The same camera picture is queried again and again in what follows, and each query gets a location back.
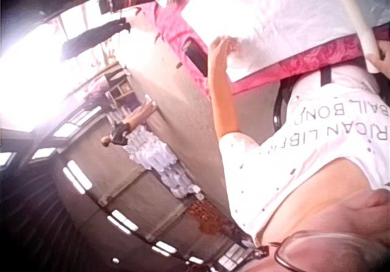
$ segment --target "pink tablecloth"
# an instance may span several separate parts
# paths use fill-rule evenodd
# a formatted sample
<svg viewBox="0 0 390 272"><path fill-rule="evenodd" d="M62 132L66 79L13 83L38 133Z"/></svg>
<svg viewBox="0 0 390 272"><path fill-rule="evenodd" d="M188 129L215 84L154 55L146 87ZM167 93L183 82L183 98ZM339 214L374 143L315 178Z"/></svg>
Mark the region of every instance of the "pink tablecloth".
<svg viewBox="0 0 390 272"><path fill-rule="evenodd" d="M207 79L203 77L200 71L182 51L185 40L188 37L192 37L207 52L207 47L204 42L181 17L181 12L188 1L180 0L178 3L167 8L160 7L157 3L143 4L141 7L145 16L160 31L163 41L169 43L180 61L190 71L191 77L199 89L206 96L209 96ZM375 28L375 34L379 39L390 39L389 24ZM362 52L356 35L335 39L324 45L317 46L299 55L275 63L233 83L233 92L234 94L238 94L272 81L313 71L322 66L351 60L361 55Z"/></svg>

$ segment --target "metal beam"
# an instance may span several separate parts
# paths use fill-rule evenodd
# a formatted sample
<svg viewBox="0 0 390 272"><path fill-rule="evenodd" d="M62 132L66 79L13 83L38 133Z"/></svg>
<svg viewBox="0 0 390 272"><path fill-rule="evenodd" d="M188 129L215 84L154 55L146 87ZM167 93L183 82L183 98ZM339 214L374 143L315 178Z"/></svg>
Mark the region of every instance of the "metal beam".
<svg viewBox="0 0 390 272"><path fill-rule="evenodd" d="M78 101L73 95L67 97L60 105L60 110L49 121L38 125L33 131L34 140L25 151L19 151L12 159L10 168L15 168L15 175L21 174L24 167L30 162L35 152L42 148L41 144L62 127L72 116L83 107L83 102Z"/></svg>

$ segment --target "man's arm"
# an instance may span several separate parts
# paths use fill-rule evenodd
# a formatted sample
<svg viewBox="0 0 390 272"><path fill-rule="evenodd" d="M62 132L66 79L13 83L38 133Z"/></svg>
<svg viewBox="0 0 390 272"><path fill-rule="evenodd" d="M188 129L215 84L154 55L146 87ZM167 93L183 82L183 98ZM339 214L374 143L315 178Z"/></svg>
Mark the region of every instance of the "man's arm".
<svg viewBox="0 0 390 272"><path fill-rule="evenodd" d="M227 57L236 49L233 38L218 38L208 52L208 85L213 108L214 127L218 140L224 135L239 132L230 81L226 74Z"/></svg>

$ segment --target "window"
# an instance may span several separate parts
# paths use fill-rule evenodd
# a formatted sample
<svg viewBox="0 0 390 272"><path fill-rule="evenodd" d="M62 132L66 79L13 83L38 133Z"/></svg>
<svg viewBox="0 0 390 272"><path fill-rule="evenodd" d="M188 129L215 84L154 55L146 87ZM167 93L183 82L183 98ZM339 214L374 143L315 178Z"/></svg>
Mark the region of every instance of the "window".
<svg viewBox="0 0 390 272"><path fill-rule="evenodd" d="M234 244L230 250L218 260L218 263L225 267L227 271L232 271L249 255L249 253L249 249L244 249L239 245Z"/></svg>
<svg viewBox="0 0 390 272"><path fill-rule="evenodd" d="M49 157L54 152L54 150L55 148L41 148L32 156L31 159L34 160L38 158Z"/></svg>
<svg viewBox="0 0 390 272"><path fill-rule="evenodd" d="M77 178L84 189L89 190L92 187L91 181L85 176L73 160L68 162L68 168L72 171L73 175Z"/></svg>
<svg viewBox="0 0 390 272"><path fill-rule="evenodd" d="M63 173L65 173L66 177L72 182L72 184L76 188L76 190L79 191L80 194L85 194L85 190L79 184L79 182L76 181L73 174L71 174L70 170L67 167L64 167L62 170L63 170Z"/></svg>
<svg viewBox="0 0 390 272"><path fill-rule="evenodd" d="M126 225L130 230L136 231L138 229L138 226L134 223L132 223L129 219L127 219L121 212L118 210L114 210L111 213L119 222L122 222L123 225Z"/></svg>
<svg viewBox="0 0 390 272"><path fill-rule="evenodd" d="M202 265L203 262L204 262L202 259L199 259L199 258L197 258L197 257L191 257L191 258L189 258L189 260L190 260L191 262L196 263L196 264L199 264L199 265Z"/></svg>
<svg viewBox="0 0 390 272"><path fill-rule="evenodd" d="M165 251L167 251L171 254L173 254L177 251L173 246L167 245L166 243L163 243L163 242L157 242L156 246L158 246L161 249L164 249Z"/></svg>
<svg viewBox="0 0 390 272"><path fill-rule="evenodd" d="M66 123L57 132L55 132L53 136L58 138L68 138L78 129L79 127L77 127L75 124Z"/></svg>
<svg viewBox="0 0 390 272"><path fill-rule="evenodd" d="M7 165L10 161L11 156L11 152L0 153L0 166Z"/></svg>
<svg viewBox="0 0 390 272"><path fill-rule="evenodd" d="M91 110L90 112L82 112L82 114L80 115L81 117L76 117L78 118L76 122L73 122L72 123L75 123L77 126L81 126L83 125L83 123L85 123L86 121L88 121L92 116L94 116L95 114L97 114L102 108L100 106L98 106L97 108Z"/></svg>
<svg viewBox="0 0 390 272"><path fill-rule="evenodd" d="M91 111L83 111L74 116L69 123L64 124L53 136L58 138L68 138L75 131L81 128L81 126L88 121L92 116L97 114L102 108L100 106L96 107Z"/></svg>
<svg viewBox="0 0 390 272"><path fill-rule="evenodd" d="M170 254L168 254L166 251L163 251L162 249L159 249L156 246L153 246L152 250L156 251L156 252L159 252L161 255L164 255L165 257L169 257L170 256Z"/></svg>
<svg viewBox="0 0 390 272"><path fill-rule="evenodd" d="M110 222L111 222L112 224L114 224L117 228L119 228L120 230L122 230L125 234L130 234L130 231L129 231L127 228L125 228L125 227L123 227L122 225L120 225L120 223L117 222L117 221L116 221L114 218L112 218L110 215L107 216L107 219L110 220Z"/></svg>

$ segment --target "concrete floor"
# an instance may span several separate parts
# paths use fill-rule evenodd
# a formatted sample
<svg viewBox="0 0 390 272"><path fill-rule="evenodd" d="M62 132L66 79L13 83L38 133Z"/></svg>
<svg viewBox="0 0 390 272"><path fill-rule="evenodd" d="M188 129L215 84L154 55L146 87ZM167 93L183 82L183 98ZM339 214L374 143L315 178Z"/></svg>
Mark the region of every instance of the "concrete floor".
<svg viewBox="0 0 390 272"><path fill-rule="evenodd" d="M189 71L176 69L179 58L144 15L127 15L130 34L120 35L119 60L132 73L130 84L143 100L148 94L158 104L158 113L147 121L190 171L207 198L230 216L224 170L215 137L211 103L196 87ZM278 83L235 96L242 131L262 143L274 133L272 110Z"/></svg>

